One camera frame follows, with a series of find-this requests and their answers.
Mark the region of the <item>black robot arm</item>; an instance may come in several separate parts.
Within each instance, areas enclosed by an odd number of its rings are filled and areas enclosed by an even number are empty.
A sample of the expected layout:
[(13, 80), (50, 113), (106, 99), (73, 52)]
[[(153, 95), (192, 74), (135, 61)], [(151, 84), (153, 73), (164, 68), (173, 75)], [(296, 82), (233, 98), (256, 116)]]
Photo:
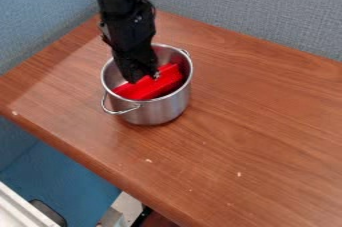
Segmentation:
[(145, 76), (157, 78), (158, 58), (153, 49), (155, 6), (150, 0), (97, 0), (102, 38), (123, 78), (137, 83)]

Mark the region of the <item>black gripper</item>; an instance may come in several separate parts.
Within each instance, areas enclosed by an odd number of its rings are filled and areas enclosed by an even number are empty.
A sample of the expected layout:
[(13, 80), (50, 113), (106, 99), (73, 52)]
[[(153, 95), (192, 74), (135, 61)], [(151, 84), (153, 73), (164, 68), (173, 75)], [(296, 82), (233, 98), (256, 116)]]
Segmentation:
[(151, 46), (157, 34), (154, 5), (102, 3), (101, 29), (123, 78), (130, 83), (137, 83), (145, 75), (157, 79), (158, 57)]

